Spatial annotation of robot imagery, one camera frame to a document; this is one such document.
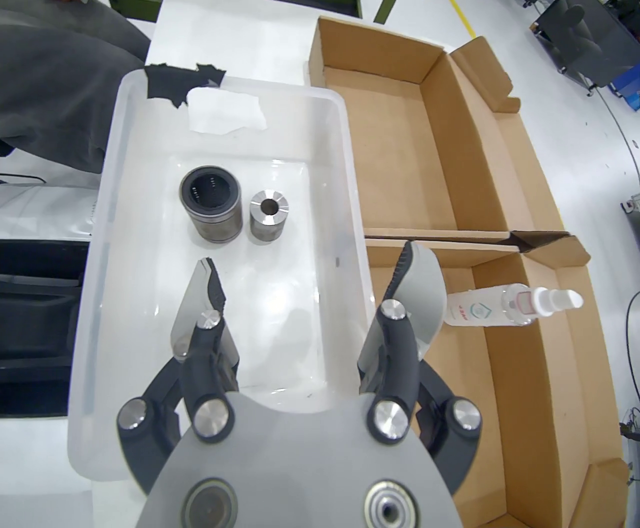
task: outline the metal bushing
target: metal bushing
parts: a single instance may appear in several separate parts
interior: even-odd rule
[[[189,492],[182,507],[183,528],[232,528],[238,515],[234,489],[224,480],[206,479]]]
[[[289,203],[278,191],[260,191],[249,205],[251,233],[258,240],[271,242],[278,238],[289,215]]]
[[[229,242],[242,229],[240,184],[223,168],[204,166],[189,172],[180,183],[180,201],[205,240]]]
[[[380,481],[369,489],[364,502],[367,528],[415,528],[418,512],[413,498],[400,484]]]

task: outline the black cable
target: black cable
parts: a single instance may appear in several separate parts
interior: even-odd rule
[[[620,123],[618,123],[618,120],[616,119],[616,116],[611,111],[611,107],[608,105],[607,101],[604,99],[603,95],[600,93],[600,90],[596,89],[596,92],[598,92],[598,95],[602,99],[602,102],[604,103],[604,106],[607,107],[607,110],[609,110],[609,113],[611,114],[611,117],[613,117],[613,120],[616,122],[616,126],[618,127],[618,130],[620,131],[620,134],[622,135],[622,139],[625,140],[625,144],[627,145],[627,149],[629,151],[629,154],[631,155],[631,159],[634,161],[634,166],[636,167],[636,174],[638,176],[638,182],[640,182],[640,169],[638,168],[638,163],[636,161],[636,157],[634,156],[634,151],[631,150],[631,145],[629,145],[629,142],[627,141],[627,137],[625,136],[625,133],[622,131],[622,127],[620,126]]]
[[[625,416],[624,418],[622,418],[622,421],[625,424],[627,424],[629,427],[633,425],[634,429],[638,430],[640,429],[636,421],[638,417],[640,417],[640,409],[638,407],[631,407],[631,409],[625,413]]]
[[[636,395],[638,396],[638,401],[640,401],[640,390],[638,390],[638,385],[636,383],[636,375],[634,374],[634,367],[631,364],[631,350],[629,350],[629,314],[631,313],[631,306],[633,305],[636,297],[640,295],[640,291],[637,291],[631,300],[629,301],[629,306],[627,307],[627,318],[625,321],[625,337],[627,340],[627,359],[629,360],[629,370],[631,371],[631,379],[634,382],[634,387],[636,389]]]
[[[27,176],[26,174],[10,174],[8,172],[0,172],[0,176],[11,176],[11,177],[14,177],[14,178],[30,178],[32,180],[40,180],[44,184],[47,183],[40,176]]]

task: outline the yellow floor line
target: yellow floor line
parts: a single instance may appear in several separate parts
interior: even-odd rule
[[[460,9],[458,2],[456,2],[456,0],[449,0],[449,2],[451,2],[451,5],[456,10],[458,17],[460,18],[462,23],[465,25],[467,31],[469,32],[469,35],[471,35],[471,38],[477,37],[476,32],[474,31],[474,28],[472,28],[471,24],[469,24],[469,21],[467,20],[467,17],[465,16],[465,14],[462,12],[462,9]]]

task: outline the white spray nozzle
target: white spray nozzle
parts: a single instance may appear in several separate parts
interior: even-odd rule
[[[536,288],[538,302],[537,312],[541,317],[548,317],[555,312],[580,308],[584,304],[582,296],[573,290],[548,290]]]

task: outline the blue container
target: blue container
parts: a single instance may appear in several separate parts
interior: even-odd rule
[[[631,108],[640,109],[640,64],[613,79],[611,84]]]

